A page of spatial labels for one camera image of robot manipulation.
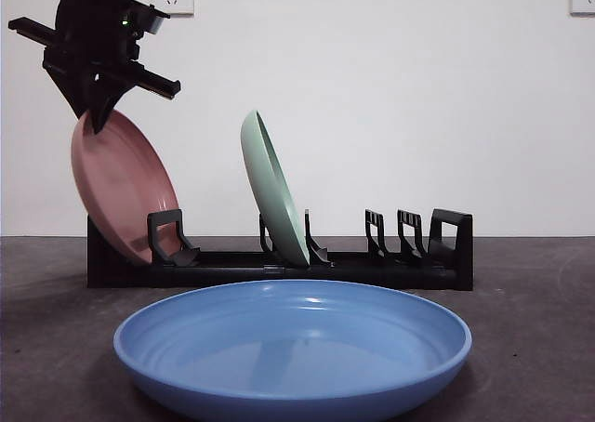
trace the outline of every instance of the dark countertop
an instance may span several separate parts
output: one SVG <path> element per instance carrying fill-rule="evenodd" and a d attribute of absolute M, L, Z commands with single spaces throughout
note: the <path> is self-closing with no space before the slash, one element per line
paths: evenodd
<path fill-rule="evenodd" d="M 188 289 L 87 289 L 84 238 L 1 245 L 3 421 L 188 420 L 137 391 L 112 350 L 125 317 Z M 473 292 L 414 292 L 460 315 L 473 348 L 451 385 L 393 421 L 595 421 L 595 238 L 478 238 Z"/>

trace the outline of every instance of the blue bowl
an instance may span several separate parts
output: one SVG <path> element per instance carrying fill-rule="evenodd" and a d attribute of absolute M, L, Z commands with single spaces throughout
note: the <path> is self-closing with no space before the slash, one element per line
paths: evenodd
<path fill-rule="evenodd" d="M 372 422 L 444 388 L 471 334 L 403 292 L 281 280 L 164 299 L 125 320 L 113 344 L 140 389 L 204 422 Z"/>

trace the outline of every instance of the white wall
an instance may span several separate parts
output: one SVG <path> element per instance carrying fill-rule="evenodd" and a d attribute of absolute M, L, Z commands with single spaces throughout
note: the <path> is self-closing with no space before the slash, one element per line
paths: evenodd
<path fill-rule="evenodd" d="M 57 2 L 2 2 L 5 235 L 85 234 L 75 117 L 43 49 L 6 27 L 51 25 Z M 471 212 L 478 235 L 595 234 L 595 18 L 568 0 L 197 3 L 141 41 L 182 92 L 118 106 L 164 161 L 188 234 L 256 233 L 239 144 L 253 108 L 315 234 L 363 234 L 366 207 Z"/>

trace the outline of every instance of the dish rack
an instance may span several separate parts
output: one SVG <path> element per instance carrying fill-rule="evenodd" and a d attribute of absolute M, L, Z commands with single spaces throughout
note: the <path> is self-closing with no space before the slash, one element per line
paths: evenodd
<path fill-rule="evenodd" d="M 305 212 L 306 243 L 311 264 L 297 267 L 269 244 L 266 224 L 259 218 L 261 251 L 201 251 L 184 235 L 180 209 L 147 216 L 152 263 L 136 266 L 120 255 L 87 218 L 88 287 L 205 287 L 272 279 L 320 279 L 372 284 L 392 289 L 473 289 L 473 217 L 443 209 L 433 211 L 430 237 L 424 246 L 421 216 L 397 211 L 400 252 L 386 246 L 384 217 L 365 210 L 367 251 L 331 252 L 311 235 Z M 443 224 L 456 227 L 454 244 L 443 238 Z M 168 255 L 159 245 L 158 230 L 175 226 L 180 250 Z M 413 245 L 404 226 L 414 229 Z"/>

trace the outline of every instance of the plate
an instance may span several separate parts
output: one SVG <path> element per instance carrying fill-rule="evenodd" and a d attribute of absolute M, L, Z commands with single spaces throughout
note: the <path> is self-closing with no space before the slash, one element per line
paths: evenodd
<path fill-rule="evenodd" d="M 258 111 L 245 118 L 241 141 L 245 170 L 271 240 L 289 262 L 303 267 L 310 265 L 300 215 Z"/>
<path fill-rule="evenodd" d="M 204 422 L 385 420 L 444 388 L 470 346 L 467 325 L 438 304 L 316 280 L 188 292 L 114 336 L 141 390 Z"/>
<path fill-rule="evenodd" d="M 174 188 L 151 143 L 124 115 L 113 111 L 97 135 L 88 117 L 87 111 L 73 133 L 76 188 L 110 245 L 134 264 L 149 264 L 147 215 L 179 208 Z M 158 236 L 168 254 L 180 249 L 175 224 Z"/>

